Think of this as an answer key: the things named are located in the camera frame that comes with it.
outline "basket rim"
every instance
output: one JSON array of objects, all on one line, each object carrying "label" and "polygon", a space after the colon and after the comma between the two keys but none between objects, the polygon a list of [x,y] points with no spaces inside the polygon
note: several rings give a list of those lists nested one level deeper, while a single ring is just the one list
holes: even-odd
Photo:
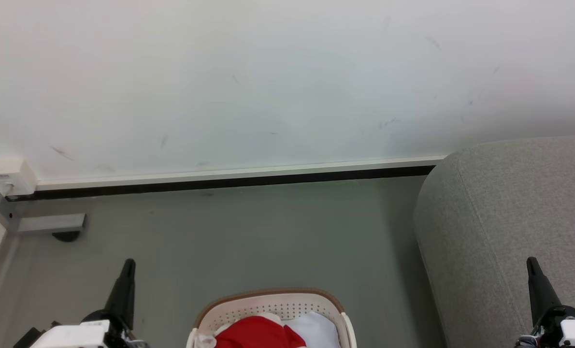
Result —
[{"label": "basket rim", "polygon": [[201,321],[204,319],[206,314],[208,314],[209,311],[211,311],[214,307],[219,306],[220,304],[225,304],[226,302],[235,300],[247,299],[248,297],[281,295],[284,293],[312,293],[314,295],[320,295],[321,297],[325,297],[327,300],[332,302],[332,304],[334,304],[339,313],[345,312],[345,309],[343,309],[341,302],[339,302],[339,300],[335,296],[332,296],[331,293],[329,293],[328,291],[317,289],[315,287],[279,287],[272,289],[261,289],[261,290],[241,292],[235,295],[221,297],[220,299],[210,302],[210,304],[204,307],[204,309],[200,312],[200,314],[197,315],[194,328],[198,329],[200,327]]}]

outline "pile of laundry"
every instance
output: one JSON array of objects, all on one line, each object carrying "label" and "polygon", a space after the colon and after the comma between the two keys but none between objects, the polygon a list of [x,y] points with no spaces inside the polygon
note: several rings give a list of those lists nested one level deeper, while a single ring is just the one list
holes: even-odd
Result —
[{"label": "pile of laundry", "polygon": [[224,324],[212,334],[198,334],[195,348],[341,348],[337,328],[310,312],[292,320],[262,313]]}]

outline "black rubber foot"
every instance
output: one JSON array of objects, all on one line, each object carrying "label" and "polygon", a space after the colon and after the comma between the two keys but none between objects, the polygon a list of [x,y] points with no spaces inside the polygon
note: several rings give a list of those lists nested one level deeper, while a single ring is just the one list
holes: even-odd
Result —
[{"label": "black rubber foot", "polygon": [[79,233],[81,231],[72,231],[72,232],[54,232],[51,235],[54,236],[60,242],[75,242],[77,238],[79,238]]}]

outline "baseboard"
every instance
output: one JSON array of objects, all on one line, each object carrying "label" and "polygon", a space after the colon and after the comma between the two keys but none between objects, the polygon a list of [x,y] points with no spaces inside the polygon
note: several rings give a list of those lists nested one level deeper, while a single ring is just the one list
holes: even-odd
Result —
[{"label": "baseboard", "polygon": [[51,200],[109,194],[426,175],[444,158],[445,156],[426,156],[206,172],[40,180],[34,194],[16,196],[9,200]]}]

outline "white plastic basket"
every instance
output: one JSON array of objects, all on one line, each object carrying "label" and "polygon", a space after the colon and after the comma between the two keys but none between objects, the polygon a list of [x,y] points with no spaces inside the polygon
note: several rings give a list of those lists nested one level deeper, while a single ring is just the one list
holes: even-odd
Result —
[{"label": "white plastic basket", "polygon": [[356,348],[356,337],[350,318],[343,306],[332,296],[314,288],[283,288],[259,290],[224,297],[212,302],[201,311],[195,328],[188,335],[187,348],[195,348],[197,332],[210,334],[223,324],[270,312],[289,320],[314,311],[334,323],[341,348]]}]

